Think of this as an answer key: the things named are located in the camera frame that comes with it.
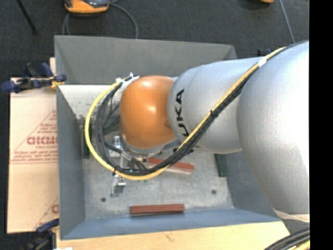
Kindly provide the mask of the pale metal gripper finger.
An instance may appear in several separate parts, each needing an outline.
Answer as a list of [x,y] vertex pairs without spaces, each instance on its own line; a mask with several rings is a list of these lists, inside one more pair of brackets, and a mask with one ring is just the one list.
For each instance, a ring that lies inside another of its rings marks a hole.
[[120,196],[126,187],[125,179],[118,174],[112,175],[112,185],[111,185],[111,197]]
[[119,135],[115,135],[112,141],[113,149],[111,150],[111,157],[119,158],[122,154],[123,148],[121,145],[121,139]]

